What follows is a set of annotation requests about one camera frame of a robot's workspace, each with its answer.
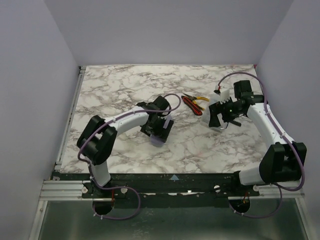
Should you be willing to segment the purple umbrella case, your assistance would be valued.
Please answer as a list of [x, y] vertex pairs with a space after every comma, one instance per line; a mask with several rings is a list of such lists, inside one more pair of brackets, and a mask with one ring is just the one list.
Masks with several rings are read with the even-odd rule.
[[155, 136], [155, 135], [151, 135], [150, 136], [150, 143], [155, 146], [155, 147], [162, 147], [165, 144], [165, 140], [162, 139], [161, 137]]

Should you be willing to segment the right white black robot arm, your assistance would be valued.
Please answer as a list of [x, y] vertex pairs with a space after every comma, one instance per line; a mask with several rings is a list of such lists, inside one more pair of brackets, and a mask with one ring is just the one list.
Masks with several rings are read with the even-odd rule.
[[267, 147], [258, 166], [234, 173], [234, 183], [251, 186], [302, 179], [306, 145], [286, 134], [275, 120], [265, 96], [255, 94], [249, 80], [234, 83], [233, 89], [236, 100], [230, 96], [229, 89], [216, 86], [213, 103], [208, 107], [208, 126], [220, 128], [223, 123], [241, 126], [236, 119], [247, 117], [254, 123]]

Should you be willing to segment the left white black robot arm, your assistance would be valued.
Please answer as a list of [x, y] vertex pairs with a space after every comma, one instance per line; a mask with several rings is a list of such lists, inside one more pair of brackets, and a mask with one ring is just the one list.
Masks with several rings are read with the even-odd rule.
[[149, 137], [153, 146], [162, 147], [174, 124], [171, 111], [166, 98], [158, 96], [153, 102], [139, 102], [132, 109], [113, 117], [93, 116], [76, 145], [79, 148], [79, 160], [88, 164], [90, 177], [96, 185], [104, 187], [111, 180], [107, 159], [118, 136], [140, 127], [140, 131]]

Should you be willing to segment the clear plastic box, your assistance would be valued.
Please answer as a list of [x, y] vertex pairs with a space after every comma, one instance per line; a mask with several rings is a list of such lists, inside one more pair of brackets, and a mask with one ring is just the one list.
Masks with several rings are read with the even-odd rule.
[[229, 124], [223, 121], [221, 113], [215, 114], [211, 107], [211, 105], [218, 103], [219, 100], [220, 96], [218, 94], [214, 93], [210, 95], [208, 105], [202, 113], [200, 123], [208, 129], [222, 133], [228, 128]]

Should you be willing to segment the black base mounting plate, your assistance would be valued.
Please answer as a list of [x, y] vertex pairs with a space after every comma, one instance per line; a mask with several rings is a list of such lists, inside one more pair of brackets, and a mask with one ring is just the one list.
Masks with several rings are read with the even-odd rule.
[[232, 186], [231, 173], [113, 173], [103, 189], [87, 173], [54, 172], [51, 180], [80, 187], [82, 200], [115, 208], [226, 208], [236, 201], [259, 196], [253, 186]]

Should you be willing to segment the yellow handled pliers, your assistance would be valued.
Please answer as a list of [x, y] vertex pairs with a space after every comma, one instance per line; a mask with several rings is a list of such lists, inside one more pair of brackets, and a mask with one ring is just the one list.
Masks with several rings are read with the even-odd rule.
[[187, 98], [189, 98], [193, 102], [195, 102], [196, 100], [201, 100], [201, 101], [206, 101], [206, 102], [210, 101], [208, 98], [203, 97], [203, 96], [191, 96], [186, 93], [184, 93], [183, 95], [186, 96]]

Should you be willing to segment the aluminium frame rail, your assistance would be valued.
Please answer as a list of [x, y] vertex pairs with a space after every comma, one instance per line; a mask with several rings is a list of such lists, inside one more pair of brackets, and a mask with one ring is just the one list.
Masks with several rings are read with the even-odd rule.
[[[110, 202], [112, 199], [116, 197], [127, 197], [132, 191], [124, 189], [119, 190], [115, 193], [111, 193], [107, 191], [106, 193], [95, 193], [92, 188], [85, 186], [88, 183], [85, 181], [53, 181], [46, 180], [42, 184], [42, 188], [40, 190], [41, 201], [104, 201]], [[193, 191], [187, 190], [185, 192], [142, 192], [140, 191], [141, 197], [143, 199], [151, 196], [151, 197], [203, 197], [205, 195], [204, 191]], [[275, 186], [260, 186], [255, 187], [254, 190], [249, 191], [247, 194], [242, 193], [239, 195], [229, 196], [230, 200], [240, 200], [244, 196], [248, 196], [250, 199], [275, 199], [279, 197], [279, 190]]]

